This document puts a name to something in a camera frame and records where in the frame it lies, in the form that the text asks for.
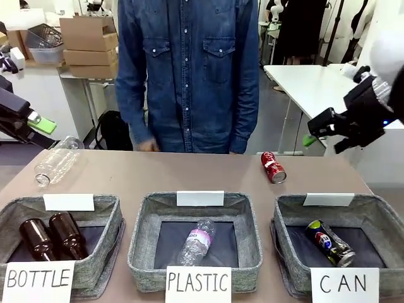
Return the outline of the person's right hand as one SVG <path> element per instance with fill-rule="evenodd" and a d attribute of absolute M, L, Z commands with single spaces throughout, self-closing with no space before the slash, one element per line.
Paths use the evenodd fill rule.
<path fill-rule="evenodd" d="M 136 150 L 139 152 L 159 152 L 160 149 L 155 139 L 149 139 L 136 144 Z"/>

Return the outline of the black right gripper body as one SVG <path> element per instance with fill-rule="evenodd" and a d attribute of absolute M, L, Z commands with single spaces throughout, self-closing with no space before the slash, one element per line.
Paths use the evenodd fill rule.
<path fill-rule="evenodd" d="M 384 128 L 393 122 L 393 112 L 381 103 L 376 94 L 389 93 L 390 86 L 375 76 L 368 76 L 344 96 L 348 121 L 346 137 L 358 136 L 360 147 L 366 147 L 384 134 Z"/>

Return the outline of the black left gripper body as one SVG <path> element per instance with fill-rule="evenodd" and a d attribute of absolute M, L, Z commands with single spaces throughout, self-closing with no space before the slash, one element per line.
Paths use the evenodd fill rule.
<path fill-rule="evenodd" d="M 27 126 L 28 116 L 31 114 L 30 103 L 12 92 L 1 88 L 1 129 L 15 133 L 23 126 Z"/>

